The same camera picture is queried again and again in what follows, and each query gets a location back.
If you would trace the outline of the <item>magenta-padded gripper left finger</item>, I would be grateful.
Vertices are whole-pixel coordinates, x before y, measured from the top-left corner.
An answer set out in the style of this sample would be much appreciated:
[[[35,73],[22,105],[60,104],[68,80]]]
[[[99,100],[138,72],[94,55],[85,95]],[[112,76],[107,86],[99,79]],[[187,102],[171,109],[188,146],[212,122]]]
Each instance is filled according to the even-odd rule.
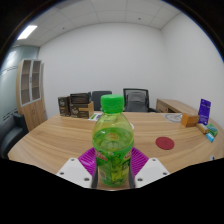
[[[95,149],[87,150],[78,158],[69,158],[56,175],[81,187],[96,189],[98,169]]]

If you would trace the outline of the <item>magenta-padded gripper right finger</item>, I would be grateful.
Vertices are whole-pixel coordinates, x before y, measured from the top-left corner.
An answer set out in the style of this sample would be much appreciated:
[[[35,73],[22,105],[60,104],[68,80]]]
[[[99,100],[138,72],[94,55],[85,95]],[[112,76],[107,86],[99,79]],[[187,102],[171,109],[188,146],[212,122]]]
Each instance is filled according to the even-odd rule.
[[[148,158],[137,148],[132,148],[128,177],[131,189],[146,186],[168,175],[169,171],[157,158]]]

